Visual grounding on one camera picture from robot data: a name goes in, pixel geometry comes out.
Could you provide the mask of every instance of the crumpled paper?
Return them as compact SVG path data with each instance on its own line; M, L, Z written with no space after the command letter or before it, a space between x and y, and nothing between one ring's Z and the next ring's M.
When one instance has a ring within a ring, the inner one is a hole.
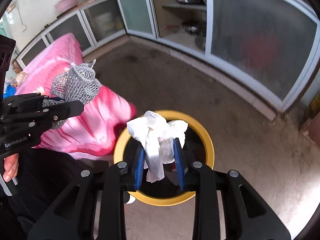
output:
M147 181L155 182L164 178L163 164L174 162L173 139L179 138L184 146L188 123L175 120L167 123L161 115L146 111L143 117L127 122L130 135L141 142L146 154L144 168L149 168Z

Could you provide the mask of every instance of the yellow object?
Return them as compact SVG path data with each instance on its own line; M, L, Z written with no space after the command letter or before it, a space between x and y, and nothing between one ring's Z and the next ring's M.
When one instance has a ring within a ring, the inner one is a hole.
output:
M183 120L188 123L188 127L190 127L193 131L197 133L197 135L200 137L202 143L204 144L205 148L205 154L206 154L206 164L213 168L214 164L214 149L213 144L211 141L211 138L207 132L207 130L194 118L191 116L180 113L177 111L171 111L171 110L160 110L156 111L156 113L162 115L166 120ZM130 140L131 135L128 132L128 129L126 128L120 135L115 151L113 156L113 162L118 163L120 161L123 161L123 155L124 155L124 149L127 145L128 141ZM180 203L183 203L190 198L194 197L196 195L196 192L186 192L179 196L171 197L171 198L154 198L147 196L143 194L140 191L137 192L129 192L132 196L134 196L136 199L140 200L141 202L144 202L149 205L153 206L173 206Z

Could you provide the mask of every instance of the silver rivet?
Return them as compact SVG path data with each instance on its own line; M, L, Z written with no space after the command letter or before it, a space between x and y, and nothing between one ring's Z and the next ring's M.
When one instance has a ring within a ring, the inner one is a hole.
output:
M123 169L123 168L125 168L125 167L127 166L127 163L126 163L126 162L119 162L119 163L117 164L117 166L118 166L119 168Z
M83 170L81 171L81 177L88 177L90 175L90 171L89 170Z
M195 168L199 169L199 168L202 167L202 163L201 163L201 162L194 162L194 163L192 164L192 166L194 166Z
M234 178L239 176L238 171L234 171L234 170L230 171L229 174L230 174L231 177L234 177Z

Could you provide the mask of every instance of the floor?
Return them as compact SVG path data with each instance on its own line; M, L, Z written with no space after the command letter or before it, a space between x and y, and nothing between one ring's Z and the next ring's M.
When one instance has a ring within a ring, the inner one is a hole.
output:
M103 85L134 103L138 115L171 109L209 132L214 169L238 170L280 217L294 238L320 201L320 150L295 123L270 122L220 83L168 54L126 43L98 58ZM177 206L126 205L128 239L191 239L194 198Z

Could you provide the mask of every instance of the pink cloth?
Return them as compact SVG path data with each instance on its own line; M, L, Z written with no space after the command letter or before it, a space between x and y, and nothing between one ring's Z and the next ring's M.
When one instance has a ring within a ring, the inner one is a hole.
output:
M69 33L57 39L28 64L24 71L29 76L17 88L16 95L37 91L54 97L50 94L52 80L67 71L71 62L77 65L82 63L82 52L76 38ZM98 96L84 106L80 116L69 118L57 130L45 132L37 147L70 153L75 158L83 156L81 153L109 155L113 153L120 131L135 115L134 105L102 86Z

